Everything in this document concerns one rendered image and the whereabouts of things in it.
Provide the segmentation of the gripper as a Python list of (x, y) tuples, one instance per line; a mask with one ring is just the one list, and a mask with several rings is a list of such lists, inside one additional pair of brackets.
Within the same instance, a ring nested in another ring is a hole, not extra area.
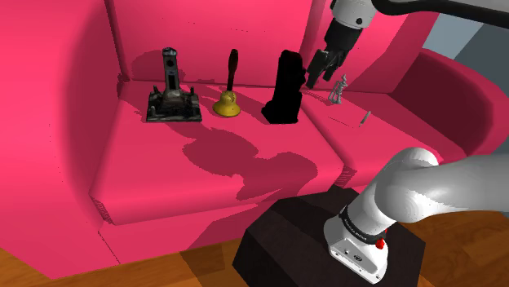
[(312, 89), (319, 76), (324, 72), (323, 79), (329, 81), (334, 72), (343, 65), (347, 53), (355, 46), (362, 29), (354, 29), (332, 19), (325, 33), (325, 51), (317, 50), (308, 65), (306, 87)]

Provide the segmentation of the small grey figurine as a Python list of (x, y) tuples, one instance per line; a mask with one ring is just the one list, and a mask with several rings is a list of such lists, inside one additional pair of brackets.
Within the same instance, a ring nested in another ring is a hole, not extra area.
[(334, 84), (333, 90), (330, 92), (328, 100), (332, 104), (341, 104), (342, 103), (342, 93), (343, 90), (347, 87), (347, 78), (346, 75), (342, 75), (341, 79)]

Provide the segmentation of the black tall statue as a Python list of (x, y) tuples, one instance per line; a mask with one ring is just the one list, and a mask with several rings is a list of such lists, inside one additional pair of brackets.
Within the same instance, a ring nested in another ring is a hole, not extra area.
[(301, 55), (283, 50), (278, 60), (273, 97), (261, 109), (261, 113), (270, 124), (298, 122), (303, 97), (300, 89), (306, 81), (305, 73)]

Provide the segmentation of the grey tower model on base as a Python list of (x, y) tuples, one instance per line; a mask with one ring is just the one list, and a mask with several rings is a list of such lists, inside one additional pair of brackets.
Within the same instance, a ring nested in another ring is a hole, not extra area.
[(183, 91), (179, 84), (177, 50), (162, 49), (165, 71), (165, 90), (153, 86), (148, 97), (146, 122), (191, 122), (202, 121), (199, 99), (191, 86)]

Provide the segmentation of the dark robot stand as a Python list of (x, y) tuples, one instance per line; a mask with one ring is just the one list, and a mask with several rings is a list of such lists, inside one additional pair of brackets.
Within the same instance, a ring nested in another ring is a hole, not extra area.
[(330, 256), (323, 226), (357, 197), (353, 189), (282, 199), (245, 231), (233, 267), (249, 287), (417, 287), (425, 243), (396, 223), (388, 229), (388, 267), (376, 285)]

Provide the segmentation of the pink sofa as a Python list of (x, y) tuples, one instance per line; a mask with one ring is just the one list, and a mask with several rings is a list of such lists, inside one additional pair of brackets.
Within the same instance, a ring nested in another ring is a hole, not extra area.
[[(509, 98), (424, 47), (434, 12), (377, 14), (332, 82), (272, 125), (283, 50), (309, 61), (331, 0), (0, 0), (0, 248), (50, 278), (239, 237), (275, 201), (365, 186), (397, 152), (494, 151)], [(202, 121), (146, 122), (162, 49)], [(240, 113), (213, 105), (227, 88)], [(364, 115), (366, 122), (359, 126)]]

